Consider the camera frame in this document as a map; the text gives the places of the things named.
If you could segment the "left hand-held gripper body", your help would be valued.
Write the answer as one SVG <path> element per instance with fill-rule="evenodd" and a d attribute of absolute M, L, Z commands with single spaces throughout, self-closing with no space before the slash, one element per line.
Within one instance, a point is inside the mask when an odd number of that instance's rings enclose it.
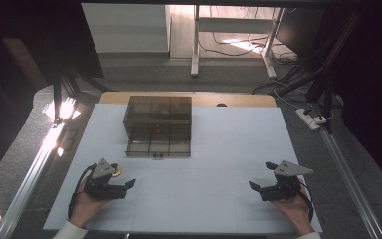
<path fill-rule="evenodd" d="M 127 194 L 125 186 L 109 184 L 114 170 L 115 168 L 102 158 L 86 179 L 85 193 L 94 199 L 123 199 Z"/>

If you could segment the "dark transparent drawer box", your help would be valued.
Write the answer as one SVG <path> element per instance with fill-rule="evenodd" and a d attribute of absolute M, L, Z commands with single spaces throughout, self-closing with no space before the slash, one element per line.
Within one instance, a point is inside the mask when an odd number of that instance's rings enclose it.
<path fill-rule="evenodd" d="M 131 96 L 123 124 L 129 157 L 191 156 L 191 97 Z"/>

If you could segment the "aluminium rail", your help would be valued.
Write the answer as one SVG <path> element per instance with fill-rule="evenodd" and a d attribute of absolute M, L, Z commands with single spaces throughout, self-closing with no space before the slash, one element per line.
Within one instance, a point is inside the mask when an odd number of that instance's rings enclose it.
<path fill-rule="evenodd" d="M 322 129 L 320 134 L 329 150 L 331 158 L 336 165 L 339 175 L 348 190 L 348 193 L 360 215 L 361 220 L 371 239 L 382 239 L 382 226 L 368 202 L 365 194 L 361 190 L 355 176 L 353 175 L 345 156 L 343 155 L 334 136 L 326 129 Z"/>
<path fill-rule="evenodd" d="M 24 209 L 36 187 L 39 177 L 51 152 L 57 146 L 65 123 L 53 124 L 44 138 L 32 165 L 24 177 L 16 195 L 0 222 L 0 239 L 10 239 L 22 216 Z"/>

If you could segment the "white power strip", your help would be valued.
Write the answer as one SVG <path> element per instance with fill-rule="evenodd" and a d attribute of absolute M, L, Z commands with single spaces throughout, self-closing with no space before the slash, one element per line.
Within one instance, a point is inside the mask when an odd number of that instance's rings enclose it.
<path fill-rule="evenodd" d="M 327 122 L 327 118 L 323 116 L 312 117 L 305 109 L 297 109 L 295 112 L 310 130 L 318 130 L 322 124 Z"/>

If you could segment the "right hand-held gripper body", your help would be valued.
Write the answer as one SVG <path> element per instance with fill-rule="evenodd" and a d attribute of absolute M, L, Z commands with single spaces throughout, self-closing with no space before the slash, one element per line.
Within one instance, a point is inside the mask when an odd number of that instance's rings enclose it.
<path fill-rule="evenodd" d="M 290 200 L 300 192 L 298 177 L 313 173 L 313 170 L 290 161 L 283 160 L 273 170 L 276 178 L 274 186 L 261 188 L 259 192 L 263 201 Z"/>

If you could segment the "white table mat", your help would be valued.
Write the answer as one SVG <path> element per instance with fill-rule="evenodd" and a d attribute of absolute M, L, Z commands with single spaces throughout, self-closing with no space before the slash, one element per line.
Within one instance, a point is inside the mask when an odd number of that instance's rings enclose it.
<path fill-rule="evenodd" d="M 278 108 L 196 107 L 187 158 L 125 154 L 126 107 L 97 104 L 44 225 L 58 230 L 81 173 L 104 158 L 121 165 L 116 184 L 135 182 L 125 198 L 107 204 L 91 230 L 150 234 L 290 234 L 292 226 L 252 183 L 269 186 L 269 162 L 296 162 Z"/>

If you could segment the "white cabinet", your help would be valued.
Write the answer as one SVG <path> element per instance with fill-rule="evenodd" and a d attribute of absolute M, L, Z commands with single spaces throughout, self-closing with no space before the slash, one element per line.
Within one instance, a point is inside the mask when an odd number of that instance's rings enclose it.
<path fill-rule="evenodd" d="M 83 3 L 98 53 L 168 53 L 170 6 Z"/>

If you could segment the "person's left hand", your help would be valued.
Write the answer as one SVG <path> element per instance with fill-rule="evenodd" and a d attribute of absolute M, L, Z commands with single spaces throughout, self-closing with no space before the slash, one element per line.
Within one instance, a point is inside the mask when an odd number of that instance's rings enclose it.
<path fill-rule="evenodd" d="M 83 181 L 75 193 L 73 211 L 68 221 L 80 228 L 86 228 L 87 224 L 99 214 L 103 207 L 109 203 L 109 199 L 94 199 L 84 192 L 86 182 Z"/>

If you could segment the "white metal desk frame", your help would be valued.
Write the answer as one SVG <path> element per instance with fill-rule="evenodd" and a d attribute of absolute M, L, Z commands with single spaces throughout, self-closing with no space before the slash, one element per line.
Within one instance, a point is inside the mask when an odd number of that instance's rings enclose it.
<path fill-rule="evenodd" d="M 194 40 L 191 59 L 191 76 L 199 75 L 199 33 L 240 33 L 240 34 L 266 34 L 267 41 L 259 51 L 270 79 L 277 77 L 271 61 L 271 47 L 284 13 L 284 8 L 275 8 L 272 19 L 248 18 L 220 18 L 201 17 L 200 6 L 194 6 Z"/>

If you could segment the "person's right hand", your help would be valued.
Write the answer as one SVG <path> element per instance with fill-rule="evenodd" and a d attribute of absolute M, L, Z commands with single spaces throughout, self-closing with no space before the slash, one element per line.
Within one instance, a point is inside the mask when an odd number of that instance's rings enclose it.
<path fill-rule="evenodd" d="M 280 211 L 298 236 L 304 236 L 314 231 L 309 220 L 308 205 L 300 196 L 288 201 L 272 201 L 272 205 Z"/>

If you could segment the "black stand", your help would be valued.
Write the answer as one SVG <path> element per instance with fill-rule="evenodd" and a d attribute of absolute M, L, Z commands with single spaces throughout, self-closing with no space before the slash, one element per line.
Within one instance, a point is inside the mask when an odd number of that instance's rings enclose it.
<path fill-rule="evenodd" d="M 332 118 L 333 82 L 331 71 L 345 42 L 356 27 L 362 14 L 362 10 L 353 10 L 337 25 L 328 40 L 323 44 L 326 55 L 320 59 L 317 68 L 313 72 L 289 86 L 274 90 L 275 95 L 279 98 L 301 86 L 312 83 L 308 92 L 305 94 L 305 99 L 308 104 L 312 104 L 316 103 L 321 96 L 324 96 L 322 116 L 325 118 L 325 128 L 328 132 L 331 132 L 329 120 Z"/>
<path fill-rule="evenodd" d="M 77 79 L 81 79 L 92 87 L 105 93 L 110 92 L 110 88 L 99 83 L 92 77 L 81 74 L 79 71 L 69 68 L 57 66 L 53 75 L 53 92 L 54 92 L 54 119 L 53 127 L 62 124 L 65 119 L 62 117 L 62 89 L 65 89 L 70 98 L 76 98 L 81 92 Z"/>

